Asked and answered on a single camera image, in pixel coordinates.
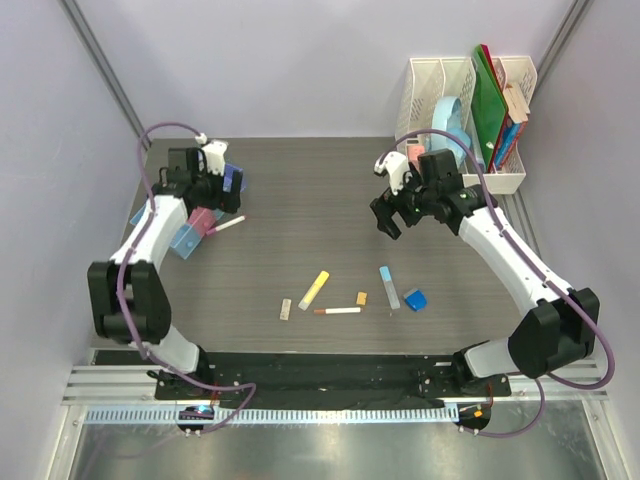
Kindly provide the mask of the small orange eraser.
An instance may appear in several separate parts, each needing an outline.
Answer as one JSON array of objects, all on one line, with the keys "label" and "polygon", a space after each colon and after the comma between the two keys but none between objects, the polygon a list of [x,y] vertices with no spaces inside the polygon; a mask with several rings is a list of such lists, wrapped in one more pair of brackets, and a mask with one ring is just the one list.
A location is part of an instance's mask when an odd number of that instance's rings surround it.
[{"label": "small orange eraser", "polygon": [[359,306],[365,306],[367,303],[367,293],[366,292],[359,292],[357,294],[357,298],[356,298],[356,304]]}]

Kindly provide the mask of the blue capped highlighter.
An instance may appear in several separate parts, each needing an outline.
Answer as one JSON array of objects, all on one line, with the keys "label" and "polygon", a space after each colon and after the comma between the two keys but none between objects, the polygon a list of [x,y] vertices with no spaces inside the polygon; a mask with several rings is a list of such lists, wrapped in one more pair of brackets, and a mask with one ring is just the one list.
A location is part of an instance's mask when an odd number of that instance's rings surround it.
[{"label": "blue capped highlighter", "polygon": [[383,282],[383,286],[385,292],[387,294],[387,298],[389,301],[390,308],[392,310],[397,310],[400,308],[400,301],[397,295],[397,291],[395,285],[393,283],[392,275],[388,266],[381,266],[379,268],[379,273],[381,276],[381,280]]}]

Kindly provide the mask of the pink cube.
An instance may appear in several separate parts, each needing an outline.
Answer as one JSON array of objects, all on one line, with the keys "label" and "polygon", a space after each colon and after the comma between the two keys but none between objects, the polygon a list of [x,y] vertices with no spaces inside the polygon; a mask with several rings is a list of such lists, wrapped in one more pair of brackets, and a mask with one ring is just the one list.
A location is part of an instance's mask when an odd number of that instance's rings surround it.
[{"label": "pink cube", "polygon": [[418,164],[419,157],[425,153],[425,147],[420,144],[410,144],[406,147],[406,154],[411,163]]}]

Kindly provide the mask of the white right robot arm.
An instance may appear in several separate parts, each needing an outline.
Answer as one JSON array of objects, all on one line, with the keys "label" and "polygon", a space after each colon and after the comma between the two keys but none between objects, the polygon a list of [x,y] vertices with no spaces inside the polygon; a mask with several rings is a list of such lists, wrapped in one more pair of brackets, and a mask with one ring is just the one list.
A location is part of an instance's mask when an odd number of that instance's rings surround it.
[{"label": "white right robot arm", "polygon": [[370,204],[381,232],[399,238],[395,215],[408,227],[424,217],[435,218],[480,255],[522,316],[509,337],[455,353],[451,380],[457,391],[475,394],[488,377],[499,374],[519,372],[535,379],[593,352],[595,334],[587,323],[598,318],[595,293],[576,290],[555,275],[481,185],[465,186],[450,150],[422,154],[417,163],[393,151],[376,161],[374,172],[389,180]]}]

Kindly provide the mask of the white pink-tipped pen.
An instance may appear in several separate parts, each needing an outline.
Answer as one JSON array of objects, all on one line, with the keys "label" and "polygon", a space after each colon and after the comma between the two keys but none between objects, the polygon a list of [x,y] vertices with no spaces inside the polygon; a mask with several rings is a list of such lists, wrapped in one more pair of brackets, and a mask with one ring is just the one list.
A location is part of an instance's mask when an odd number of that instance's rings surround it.
[{"label": "white pink-tipped pen", "polygon": [[220,224],[216,224],[215,226],[213,226],[211,229],[206,231],[206,236],[211,236],[214,235],[222,230],[225,230],[227,228],[233,227],[243,221],[246,220],[246,216],[245,215],[241,215],[238,217],[235,217],[233,219],[230,219],[226,222],[220,223]]}]

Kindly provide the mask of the blue pencil sharpener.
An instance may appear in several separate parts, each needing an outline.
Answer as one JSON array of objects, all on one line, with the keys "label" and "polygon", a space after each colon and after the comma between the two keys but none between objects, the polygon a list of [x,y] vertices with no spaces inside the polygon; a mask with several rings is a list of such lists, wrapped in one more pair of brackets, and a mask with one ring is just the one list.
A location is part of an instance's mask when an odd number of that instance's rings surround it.
[{"label": "blue pencil sharpener", "polygon": [[424,293],[417,288],[411,289],[403,294],[403,300],[407,307],[413,312],[419,312],[426,308],[428,300]]}]

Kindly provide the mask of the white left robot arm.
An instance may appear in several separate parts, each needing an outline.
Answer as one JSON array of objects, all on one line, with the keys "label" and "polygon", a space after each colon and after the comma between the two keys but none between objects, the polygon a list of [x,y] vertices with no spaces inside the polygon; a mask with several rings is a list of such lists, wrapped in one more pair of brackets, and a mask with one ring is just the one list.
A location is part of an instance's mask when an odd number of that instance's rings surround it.
[{"label": "white left robot arm", "polygon": [[224,183],[227,150],[222,140],[169,149],[134,230],[109,260],[92,263],[87,272],[97,335],[138,349],[193,399],[211,391],[213,373],[205,351],[173,326],[159,270],[195,209],[240,208],[243,174],[235,171]]}]

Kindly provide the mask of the blue pink drawer organizer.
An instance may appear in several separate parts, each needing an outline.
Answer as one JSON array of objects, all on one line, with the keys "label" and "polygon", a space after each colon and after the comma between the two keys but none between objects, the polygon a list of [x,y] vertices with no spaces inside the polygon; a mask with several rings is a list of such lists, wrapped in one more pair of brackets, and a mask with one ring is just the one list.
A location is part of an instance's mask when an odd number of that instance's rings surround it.
[{"label": "blue pink drawer organizer", "polygon": [[[241,170],[243,169],[237,167],[233,164],[227,163],[224,170],[224,176],[229,175],[232,170]],[[246,180],[244,180],[243,173],[243,182],[242,182],[242,191],[246,188]],[[143,217],[145,207],[141,207],[138,212],[129,220],[130,225],[136,226],[140,219]],[[191,213],[189,219],[185,224],[183,224],[173,237],[170,243],[170,249],[179,257],[186,260],[188,257],[196,250],[202,240],[204,238],[209,237],[206,236],[206,231],[211,229],[216,224],[220,224],[230,220],[231,218],[227,218],[226,214],[221,210],[210,210],[203,207],[198,207]]]}]

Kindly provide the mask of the yellow highlighter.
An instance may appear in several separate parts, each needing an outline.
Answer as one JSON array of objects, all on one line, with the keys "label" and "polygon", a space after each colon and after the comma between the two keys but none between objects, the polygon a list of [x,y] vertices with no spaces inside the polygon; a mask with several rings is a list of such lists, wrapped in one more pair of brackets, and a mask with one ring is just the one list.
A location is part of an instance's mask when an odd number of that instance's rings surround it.
[{"label": "yellow highlighter", "polygon": [[321,271],[315,280],[312,282],[309,289],[303,295],[302,299],[298,303],[298,308],[306,311],[315,297],[318,295],[320,290],[323,288],[327,280],[329,279],[330,274],[327,271]]}]

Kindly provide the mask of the white brown-capped pen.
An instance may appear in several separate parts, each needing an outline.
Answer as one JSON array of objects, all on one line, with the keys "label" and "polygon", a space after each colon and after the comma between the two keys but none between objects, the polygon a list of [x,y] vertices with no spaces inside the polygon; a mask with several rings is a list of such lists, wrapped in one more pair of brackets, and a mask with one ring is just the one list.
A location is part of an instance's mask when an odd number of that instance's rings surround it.
[{"label": "white brown-capped pen", "polygon": [[345,315],[358,314],[362,312],[362,307],[340,307],[340,308],[324,308],[314,309],[315,315]]}]

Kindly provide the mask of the light blue headphones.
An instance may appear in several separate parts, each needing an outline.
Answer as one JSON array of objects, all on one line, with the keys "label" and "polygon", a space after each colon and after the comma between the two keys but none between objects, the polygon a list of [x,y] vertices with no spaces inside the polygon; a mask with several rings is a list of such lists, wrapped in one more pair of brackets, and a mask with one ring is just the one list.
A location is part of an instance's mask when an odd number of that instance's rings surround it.
[{"label": "light blue headphones", "polygon": [[[441,130],[455,136],[467,149],[471,147],[471,139],[462,126],[462,103],[458,97],[443,96],[435,105],[431,128]],[[460,169],[466,160],[466,151],[455,140],[440,134],[430,135],[430,151],[449,149]]]}]

